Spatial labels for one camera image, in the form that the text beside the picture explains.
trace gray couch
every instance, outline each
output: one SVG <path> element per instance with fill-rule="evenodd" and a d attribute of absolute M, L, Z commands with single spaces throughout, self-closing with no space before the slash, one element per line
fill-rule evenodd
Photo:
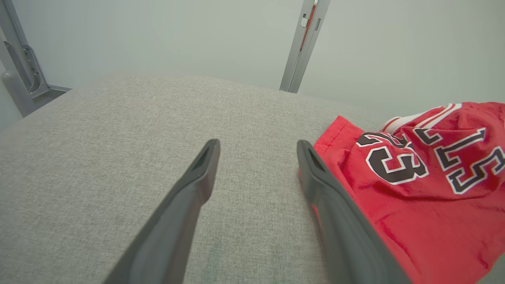
<path fill-rule="evenodd" d="M 325 283 L 297 177 L 338 102 L 204 77 L 109 77 L 0 137 L 0 282 L 99 283 L 204 143 L 221 140 L 186 283 Z"/>

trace metal bracket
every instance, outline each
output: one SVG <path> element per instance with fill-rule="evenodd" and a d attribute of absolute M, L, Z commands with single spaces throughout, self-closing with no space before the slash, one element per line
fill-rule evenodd
<path fill-rule="evenodd" d="M 6 37 L 4 43 L 30 97 L 36 98 L 47 92 L 49 88 L 33 48 L 28 45 L 12 0 L 0 0 L 0 27 Z"/>
<path fill-rule="evenodd" d="M 24 44 L 23 51 L 25 52 L 26 60 L 28 61 L 28 65 L 30 66 L 30 71 L 33 73 L 33 83 L 28 89 L 28 92 L 30 92 L 31 97 L 33 99 L 47 92 L 49 88 L 45 83 L 44 76 L 39 67 L 37 58 L 33 53 L 33 49 L 29 45 Z"/>
<path fill-rule="evenodd" d="M 304 0 L 280 90 L 298 92 L 329 5 L 330 0 Z"/>
<path fill-rule="evenodd" d="M 56 90 L 56 91 L 62 91 L 62 92 L 69 92 L 72 90 L 71 88 L 60 87 L 60 86 L 49 85 L 49 84 L 47 86 L 49 87 L 50 90 Z"/>

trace red jersey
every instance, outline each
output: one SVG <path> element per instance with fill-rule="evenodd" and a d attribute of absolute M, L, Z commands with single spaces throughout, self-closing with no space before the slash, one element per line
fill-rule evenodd
<path fill-rule="evenodd" d="M 414 283 L 475 283 L 505 251 L 505 105 L 462 103 L 314 145 Z"/>

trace gray upholstered cushion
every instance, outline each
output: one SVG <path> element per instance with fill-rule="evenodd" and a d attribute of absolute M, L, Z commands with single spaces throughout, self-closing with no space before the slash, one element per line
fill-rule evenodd
<path fill-rule="evenodd" d="M 0 137 L 0 282 L 98 283 L 211 138 L 214 192 L 186 283 L 324 283 L 295 144 L 342 115 L 337 102 L 229 81 L 110 77 L 75 89 Z"/>

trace white stripe trim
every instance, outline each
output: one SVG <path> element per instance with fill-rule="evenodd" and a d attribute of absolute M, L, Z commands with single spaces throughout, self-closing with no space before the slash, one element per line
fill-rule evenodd
<path fill-rule="evenodd" d="M 454 104 L 449 104 L 448 106 L 445 107 L 445 109 L 443 109 L 441 112 L 437 113 L 437 114 L 434 114 L 430 117 L 428 117 L 427 119 L 421 121 L 420 123 L 418 123 L 416 125 L 416 128 L 424 128 L 424 125 L 427 124 L 430 120 L 433 120 L 435 119 L 436 117 L 440 116 L 440 115 L 443 115 L 444 113 L 448 112 L 449 110 L 451 110 L 452 108 L 454 107 Z"/>
<path fill-rule="evenodd" d="M 463 106 L 463 104 L 455 104 L 452 109 L 450 109 L 447 112 L 441 114 L 439 117 L 437 117 L 437 119 L 433 120 L 432 122 L 430 122 L 430 123 L 422 126 L 422 128 L 428 128 L 428 129 L 432 128 L 437 123 L 439 123 L 440 121 L 442 121 L 442 119 L 446 118 L 447 116 L 449 116 L 449 114 L 453 113 L 454 111 L 460 109 L 462 106 Z"/>
<path fill-rule="evenodd" d="M 405 125 L 405 124 L 413 121 L 414 119 L 422 116 L 423 114 L 425 114 L 425 113 L 427 113 L 427 112 L 429 112 L 429 111 L 431 111 L 433 109 L 430 109 L 430 110 L 427 110 L 425 112 L 418 113 L 418 114 L 415 114 L 415 115 L 411 115 L 411 116 L 405 116 L 405 117 L 399 117 L 399 118 L 398 117 L 393 117 L 390 120 L 388 120 L 382 126 L 382 128 L 384 128 L 384 126 L 386 126 L 391 120 L 398 118 L 396 121 L 394 121 L 393 123 L 391 123 L 386 129 L 384 129 L 384 132 L 387 132 L 389 134 L 394 134 L 398 130 L 398 128 L 400 128 L 400 126 Z"/>

